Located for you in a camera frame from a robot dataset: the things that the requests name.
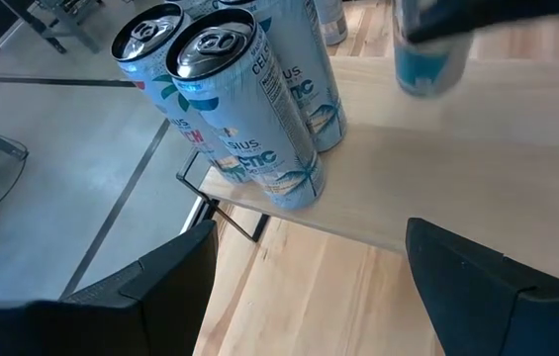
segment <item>celsius energy drink can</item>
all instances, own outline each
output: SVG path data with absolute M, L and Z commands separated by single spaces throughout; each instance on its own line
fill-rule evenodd
M 112 42 L 112 56 L 124 73 L 180 132 L 232 183 L 250 178 L 200 113 L 178 92 L 164 59 L 191 19 L 175 4 L 156 5 L 129 21 Z
M 427 44 L 409 44 L 405 29 L 419 25 L 421 13 L 433 6 L 438 6 L 434 0 L 397 0 L 392 12 L 396 78 L 414 96 L 437 96 L 455 86 L 466 68 L 473 39 L 472 34 L 464 34 Z
M 272 202 L 300 209 L 325 176 L 263 30 L 241 9 L 191 24 L 171 46 L 167 70 Z
M 220 0 L 250 11 L 266 33 L 319 152 L 345 135 L 342 108 L 313 0 Z
M 194 20 L 218 10 L 216 0 L 165 0 L 165 3 L 179 5 Z
M 315 0 L 315 3 L 326 45 L 340 44 L 347 38 L 347 21 L 342 10 L 342 0 Z

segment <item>wooden table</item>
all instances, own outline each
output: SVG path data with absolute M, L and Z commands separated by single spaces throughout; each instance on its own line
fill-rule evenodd
M 322 155 L 326 188 L 274 207 L 213 169 L 211 197 L 390 250 L 420 217 L 559 277 L 559 63 L 474 61 L 440 99 L 400 91 L 386 58 L 333 57 L 349 120 Z

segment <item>concrete floor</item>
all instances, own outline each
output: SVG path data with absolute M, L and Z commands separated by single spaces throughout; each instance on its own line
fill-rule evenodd
M 87 20 L 103 48 L 98 54 L 61 39 L 69 51 L 62 56 L 23 26 L 0 52 L 0 74 L 122 78 L 108 42 L 150 2 L 139 3 L 108 0 Z M 79 287 L 179 233 L 196 200 L 175 180 L 189 142 L 167 129 L 144 171 L 136 172 L 163 121 L 133 88 L 0 84 L 0 134 L 31 152 L 20 182 L 0 204 L 0 300 L 58 298 L 133 174 L 140 178 Z M 0 196 L 19 164 L 0 152 Z M 200 162 L 191 180 L 198 184 L 207 169 Z

